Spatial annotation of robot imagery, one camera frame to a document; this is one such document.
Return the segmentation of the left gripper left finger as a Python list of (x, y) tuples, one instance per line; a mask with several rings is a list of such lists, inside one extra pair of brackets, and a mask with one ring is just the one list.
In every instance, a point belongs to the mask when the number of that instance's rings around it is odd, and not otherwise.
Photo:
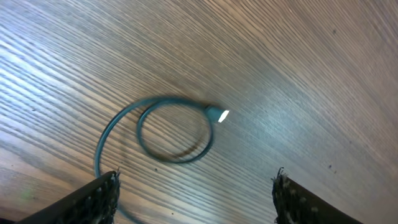
[(112, 224), (118, 208), (119, 173), (109, 171), (19, 224)]

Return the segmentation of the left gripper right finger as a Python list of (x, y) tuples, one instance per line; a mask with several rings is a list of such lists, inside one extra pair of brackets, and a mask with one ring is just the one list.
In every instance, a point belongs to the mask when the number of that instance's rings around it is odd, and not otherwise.
[(292, 179), (281, 167), (272, 178), (276, 224), (361, 224)]

